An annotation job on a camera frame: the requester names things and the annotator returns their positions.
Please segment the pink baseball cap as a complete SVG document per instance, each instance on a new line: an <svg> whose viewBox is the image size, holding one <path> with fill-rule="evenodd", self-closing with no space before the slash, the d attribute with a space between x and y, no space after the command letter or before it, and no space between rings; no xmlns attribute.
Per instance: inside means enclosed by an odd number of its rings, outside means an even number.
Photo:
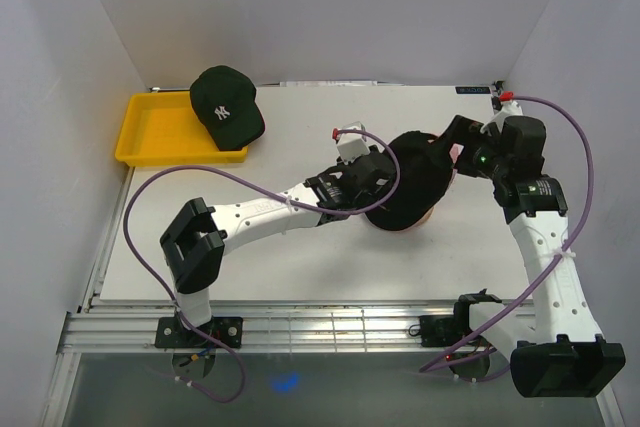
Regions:
<svg viewBox="0 0 640 427"><path fill-rule="evenodd" d="M452 164L455 165L458 157L460 155L460 146L458 144L453 144L453 146L449 150L449 157L451 158ZM453 183L453 180L457 174L456 167L453 167L453 174L449 184Z"/></svg>

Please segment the black baseball cap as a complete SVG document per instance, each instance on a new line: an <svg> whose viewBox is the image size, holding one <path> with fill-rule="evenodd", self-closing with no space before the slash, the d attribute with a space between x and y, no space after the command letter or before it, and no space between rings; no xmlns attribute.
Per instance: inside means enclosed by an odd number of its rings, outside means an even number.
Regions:
<svg viewBox="0 0 640 427"><path fill-rule="evenodd" d="M403 231L445 195L453 167L442 168L431 163L428 142L432 135L409 131L389 144L400 166L400 183L388 201L365 214L375 227L390 232Z"/></svg>

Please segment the dark green NY cap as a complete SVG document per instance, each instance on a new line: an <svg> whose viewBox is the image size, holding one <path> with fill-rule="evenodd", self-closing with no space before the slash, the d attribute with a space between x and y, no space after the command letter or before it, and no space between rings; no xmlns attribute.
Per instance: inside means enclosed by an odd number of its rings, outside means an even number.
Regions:
<svg viewBox="0 0 640 427"><path fill-rule="evenodd" d="M266 129L251 79L226 65L210 67L189 88L192 110L217 148L237 151Z"/></svg>

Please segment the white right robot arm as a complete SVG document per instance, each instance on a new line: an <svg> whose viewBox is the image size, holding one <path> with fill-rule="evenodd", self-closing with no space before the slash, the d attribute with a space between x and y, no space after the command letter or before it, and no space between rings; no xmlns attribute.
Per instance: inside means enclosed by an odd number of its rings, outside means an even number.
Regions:
<svg viewBox="0 0 640 427"><path fill-rule="evenodd" d="M452 354L481 337L509 362L524 397L597 396L624 367L619 343L605 340L579 281L559 181L543 172L546 128L511 115L483 126L457 115L434 142L442 165L453 145L458 174L491 181L529 282L510 304L481 291L454 305Z"/></svg>

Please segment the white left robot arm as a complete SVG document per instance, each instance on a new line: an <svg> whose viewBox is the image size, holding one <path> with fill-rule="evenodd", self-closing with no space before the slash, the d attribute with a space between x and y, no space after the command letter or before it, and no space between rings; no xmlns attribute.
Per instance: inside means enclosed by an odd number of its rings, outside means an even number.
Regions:
<svg viewBox="0 0 640 427"><path fill-rule="evenodd" d="M178 335L194 347L210 339L209 287L226 254L275 234L345 220L379 202L395 179L392 158L372 147L281 192L282 201L267 197L218 206L201 198L188 201L160 237L174 284Z"/></svg>

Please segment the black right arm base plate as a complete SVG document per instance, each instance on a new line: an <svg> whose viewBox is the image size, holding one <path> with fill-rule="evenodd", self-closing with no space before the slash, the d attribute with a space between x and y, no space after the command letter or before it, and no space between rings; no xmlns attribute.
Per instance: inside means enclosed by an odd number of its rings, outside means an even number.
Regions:
<svg viewBox="0 0 640 427"><path fill-rule="evenodd" d="M419 338L422 347L449 347L465 337L470 330L453 314L427 314L408 328L408 335Z"/></svg>

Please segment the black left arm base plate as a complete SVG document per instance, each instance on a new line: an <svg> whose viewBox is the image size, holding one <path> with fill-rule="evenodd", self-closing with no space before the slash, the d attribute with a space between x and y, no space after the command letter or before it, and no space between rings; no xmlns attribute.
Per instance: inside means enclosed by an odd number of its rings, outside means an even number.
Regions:
<svg viewBox="0 0 640 427"><path fill-rule="evenodd" d="M242 317L213 317L198 329L231 348L240 348L243 335ZM204 349L212 342L187 328L176 316L159 319L154 346L159 349Z"/></svg>

